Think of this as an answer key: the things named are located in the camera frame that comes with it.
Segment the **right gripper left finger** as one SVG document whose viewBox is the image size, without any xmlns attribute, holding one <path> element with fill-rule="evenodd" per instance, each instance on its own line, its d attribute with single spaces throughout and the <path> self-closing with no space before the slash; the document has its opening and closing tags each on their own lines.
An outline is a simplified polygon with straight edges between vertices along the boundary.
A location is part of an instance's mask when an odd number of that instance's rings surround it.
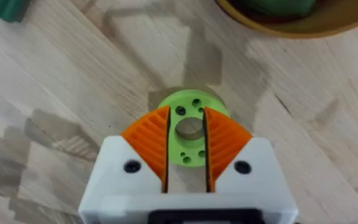
<svg viewBox="0 0 358 224">
<path fill-rule="evenodd" d="M 82 196 L 82 219 L 146 219 L 168 184 L 170 108 L 104 139 Z"/>
</svg>

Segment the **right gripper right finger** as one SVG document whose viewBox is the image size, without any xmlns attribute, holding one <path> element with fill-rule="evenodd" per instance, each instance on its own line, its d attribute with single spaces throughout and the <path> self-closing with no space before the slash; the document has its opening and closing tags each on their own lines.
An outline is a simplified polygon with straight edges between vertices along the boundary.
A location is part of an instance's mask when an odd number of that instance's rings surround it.
<svg viewBox="0 0 358 224">
<path fill-rule="evenodd" d="M 256 208 L 264 218 L 295 218 L 298 207 L 269 140 L 204 109 L 207 191 L 227 208 Z"/>
</svg>

